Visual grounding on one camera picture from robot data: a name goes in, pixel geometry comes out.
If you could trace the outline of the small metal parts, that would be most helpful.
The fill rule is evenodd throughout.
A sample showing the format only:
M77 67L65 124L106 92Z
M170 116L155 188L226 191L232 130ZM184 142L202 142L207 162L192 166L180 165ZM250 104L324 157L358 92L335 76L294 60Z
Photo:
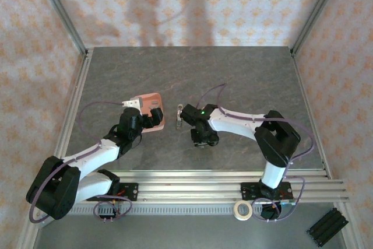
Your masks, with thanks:
M182 118L181 118L181 113L182 113L182 110L183 110L184 106L183 104L179 104L177 106L177 118L176 118L176 128L177 129L181 129L182 128Z

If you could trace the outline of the pink plastic tray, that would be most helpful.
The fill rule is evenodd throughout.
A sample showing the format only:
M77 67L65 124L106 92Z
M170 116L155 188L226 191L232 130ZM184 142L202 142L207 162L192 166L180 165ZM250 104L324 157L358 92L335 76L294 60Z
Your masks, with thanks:
M160 93L148 93L148 94L141 94L141 95L138 95L138 96L140 96L143 100L143 107L141 108L141 113L142 114L151 115L150 110L153 109L153 108L157 108L157 107L152 107L151 106L151 102L153 102L153 101L158 102L159 103L158 107L161 108L162 113L164 112L163 103L162 103ZM163 128L164 128L164 126L162 128L144 128L142 133L145 134L145 133L149 133L149 132L161 131Z

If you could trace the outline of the aluminium mounting rails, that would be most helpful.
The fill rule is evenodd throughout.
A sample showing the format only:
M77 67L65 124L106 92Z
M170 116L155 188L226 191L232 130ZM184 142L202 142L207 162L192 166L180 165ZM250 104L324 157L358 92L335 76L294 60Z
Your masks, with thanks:
M133 170L118 171L124 183L138 183L139 204L224 204L242 198L241 183L259 181L261 171L238 170ZM324 170L290 170L294 197L302 203L348 202L350 194L340 179Z

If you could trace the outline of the white tape roll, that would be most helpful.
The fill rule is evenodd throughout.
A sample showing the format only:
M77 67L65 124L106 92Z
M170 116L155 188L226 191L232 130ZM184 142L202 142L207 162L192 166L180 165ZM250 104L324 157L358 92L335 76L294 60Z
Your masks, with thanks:
M248 209L248 213L246 214L240 214L239 212L239 207L243 205L245 207L247 207ZM249 218L251 218L252 214L253 214L253 208L251 206L251 204L248 202L248 201L245 201L245 200L240 200L240 201L237 201L233 207L233 214L234 214L234 217L237 219L237 220L240 220L240 221L246 221L248 220Z

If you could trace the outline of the black extrusion piece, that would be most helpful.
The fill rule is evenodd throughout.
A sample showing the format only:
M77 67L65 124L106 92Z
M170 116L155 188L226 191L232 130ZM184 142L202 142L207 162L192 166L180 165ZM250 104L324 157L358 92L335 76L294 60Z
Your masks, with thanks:
M332 208L322 216L307 233L318 247L323 247L331 238L338 234L349 221L337 208Z

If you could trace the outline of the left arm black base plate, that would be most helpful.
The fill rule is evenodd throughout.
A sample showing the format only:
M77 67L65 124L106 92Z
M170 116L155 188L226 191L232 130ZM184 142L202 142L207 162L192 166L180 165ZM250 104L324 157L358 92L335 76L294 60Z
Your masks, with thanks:
M128 198L131 201L137 201L138 183L122 182L99 182L89 184L87 187L79 190L79 195L87 201L111 201L119 200L118 197Z

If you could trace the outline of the aluminium side rail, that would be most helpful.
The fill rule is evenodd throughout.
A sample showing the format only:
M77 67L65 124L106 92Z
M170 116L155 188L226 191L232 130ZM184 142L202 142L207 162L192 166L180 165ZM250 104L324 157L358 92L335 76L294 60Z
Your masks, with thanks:
M92 60L93 51L94 48L87 49L87 53L84 57L84 60L82 61L79 74L73 86L72 95L68 104L68 110L65 114L64 123L59 133L57 145L54 150L54 156L56 156L59 159L65 156L66 150L68 148L71 132L75 123L75 118L78 113L82 91L85 85L90 62Z
M300 84L300 88L301 88L302 95L303 95L303 98L304 98L305 106L307 108L309 120L310 120L311 127L312 127L312 132L313 132L314 139L315 139L315 144L316 144L318 153L319 153L321 161L322 161L323 170L325 171L328 179L333 179L333 175L332 175L332 172L331 172L331 169L330 169L330 166L329 166L326 154L325 154L325 150L323 148L321 137L318 134L318 132L319 132L318 127L317 127L317 124L316 124L316 121L315 121L315 118L314 118L314 114L312 112L312 108L311 108L311 105L310 105L310 102L309 102L309 98L307 96L306 88L305 88L304 83L303 83L300 68L297 65L295 53L293 52L292 49L290 49L290 54L291 54L291 57L292 57L292 60L293 60L293 63L294 63L295 71L297 73L297 78L298 78L298 81L299 81L299 84Z

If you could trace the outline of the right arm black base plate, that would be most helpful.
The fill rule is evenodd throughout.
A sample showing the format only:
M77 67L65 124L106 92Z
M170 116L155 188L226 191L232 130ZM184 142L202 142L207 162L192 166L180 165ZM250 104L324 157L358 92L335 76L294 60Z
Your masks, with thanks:
M281 182L275 189L264 185L261 181L241 183L241 196L246 201L258 198L267 198L273 201L294 198L289 182Z

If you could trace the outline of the aluminium frame post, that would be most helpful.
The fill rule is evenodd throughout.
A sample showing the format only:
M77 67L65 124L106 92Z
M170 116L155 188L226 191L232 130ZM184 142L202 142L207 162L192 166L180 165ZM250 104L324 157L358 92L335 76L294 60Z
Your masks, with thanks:
M317 0L313 9L311 10L310 15L308 16L305 24L303 25L295 43L290 48L290 53L293 58L297 56L300 52L302 45L305 43L308 35L310 34L313 26L317 22L318 18L320 17L323 9L325 8L328 0Z
M51 2L51 5L54 8L54 11L56 11L57 15L62 21L62 24L64 25L66 31L70 35L75 47L78 49L78 52L82 56L85 57L87 54L87 49L85 47L85 44L83 43L81 36L76 30L76 27L73 24L73 21L71 20L67 10L65 9L62 3L62 0L49 0L49 1Z

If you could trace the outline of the aluminium frame leg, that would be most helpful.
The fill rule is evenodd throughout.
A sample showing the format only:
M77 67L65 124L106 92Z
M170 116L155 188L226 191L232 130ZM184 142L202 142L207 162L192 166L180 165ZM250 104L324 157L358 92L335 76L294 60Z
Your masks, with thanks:
M40 229L37 227L38 223L35 224L29 220L29 210L30 208L26 211L26 217L19 235L16 249L33 249L36 242L38 231Z
M365 249L361 234L358 230L358 223L354 215L351 203L342 202L339 204L342 215L348 224L342 229L343 239L347 249Z

